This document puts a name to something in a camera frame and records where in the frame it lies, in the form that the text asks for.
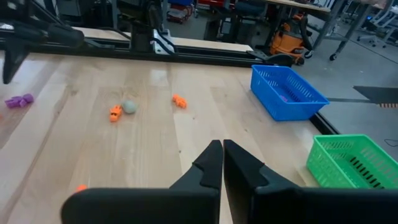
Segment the orange toy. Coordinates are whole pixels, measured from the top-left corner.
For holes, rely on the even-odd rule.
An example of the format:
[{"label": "orange toy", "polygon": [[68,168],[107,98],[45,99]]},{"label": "orange toy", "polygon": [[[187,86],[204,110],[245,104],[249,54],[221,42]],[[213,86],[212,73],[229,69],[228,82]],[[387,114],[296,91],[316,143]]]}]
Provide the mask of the orange toy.
[{"label": "orange toy", "polygon": [[85,184],[79,185],[79,187],[76,188],[76,193],[81,192],[82,190],[86,190],[87,186]]},{"label": "orange toy", "polygon": [[187,101],[184,98],[182,98],[181,96],[178,96],[177,94],[173,95],[172,100],[173,100],[173,102],[175,102],[176,106],[179,106],[183,109],[185,109],[187,107]]},{"label": "orange toy", "polygon": [[110,109],[111,114],[109,115],[109,120],[111,122],[117,122],[120,116],[122,115],[122,106],[115,105],[113,108]]}]

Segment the wheel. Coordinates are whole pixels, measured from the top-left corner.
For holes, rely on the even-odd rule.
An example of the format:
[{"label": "wheel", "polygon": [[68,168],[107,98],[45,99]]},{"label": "wheel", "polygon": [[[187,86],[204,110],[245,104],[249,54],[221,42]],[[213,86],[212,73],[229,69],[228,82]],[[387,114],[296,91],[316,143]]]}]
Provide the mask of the wheel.
[{"label": "wheel", "polygon": [[304,57],[309,59],[312,57],[312,54],[313,54],[313,50],[307,51],[304,53]]},{"label": "wheel", "polygon": [[334,61],[337,58],[337,54],[332,54],[329,58],[329,60]]},{"label": "wheel", "polygon": [[304,58],[299,57],[296,61],[296,65],[303,65],[304,64]]}]

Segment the green basket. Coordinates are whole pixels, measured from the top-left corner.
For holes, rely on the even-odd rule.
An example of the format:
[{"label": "green basket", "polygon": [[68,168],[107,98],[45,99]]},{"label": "green basket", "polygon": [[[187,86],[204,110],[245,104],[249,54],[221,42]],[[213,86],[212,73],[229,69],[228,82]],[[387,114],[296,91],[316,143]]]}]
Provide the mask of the green basket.
[{"label": "green basket", "polygon": [[364,134],[314,136],[307,167],[322,187],[398,187],[398,163]]}]

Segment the workbench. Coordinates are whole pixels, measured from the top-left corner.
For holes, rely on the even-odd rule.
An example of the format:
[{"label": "workbench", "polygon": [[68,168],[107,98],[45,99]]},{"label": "workbench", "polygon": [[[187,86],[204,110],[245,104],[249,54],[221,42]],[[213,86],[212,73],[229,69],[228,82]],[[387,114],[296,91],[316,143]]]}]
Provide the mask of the workbench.
[{"label": "workbench", "polygon": [[[212,139],[232,139],[292,182],[317,186],[305,163],[320,133],[309,121],[275,122],[250,81],[249,68],[30,54],[0,87],[2,101],[35,97],[26,108],[0,106],[0,223],[59,223],[62,203],[81,184],[167,188]],[[187,100],[185,110],[173,105],[173,94]],[[126,99],[137,112],[110,123],[109,109]],[[232,223],[224,186],[220,223]]]}]

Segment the orange vacuum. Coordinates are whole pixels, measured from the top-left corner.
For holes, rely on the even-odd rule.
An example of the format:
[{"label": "orange vacuum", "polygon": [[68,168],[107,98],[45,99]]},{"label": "orange vacuum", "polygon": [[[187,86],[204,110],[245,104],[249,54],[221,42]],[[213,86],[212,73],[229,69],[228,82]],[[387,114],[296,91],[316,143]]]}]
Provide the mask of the orange vacuum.
[{"label": "orange vacuum", "polygon": [[307,16],[303,14],[294,15],[289,21],[283,23],[275,33],[270,53],[272,55],[288,54],[294,58],[297,65],[303,65],[304,50],[308,50],[304,54],[305,58],[310,58],[313,53],[312,44],[308,39],[312,33],[307,31],[307,23]]}]

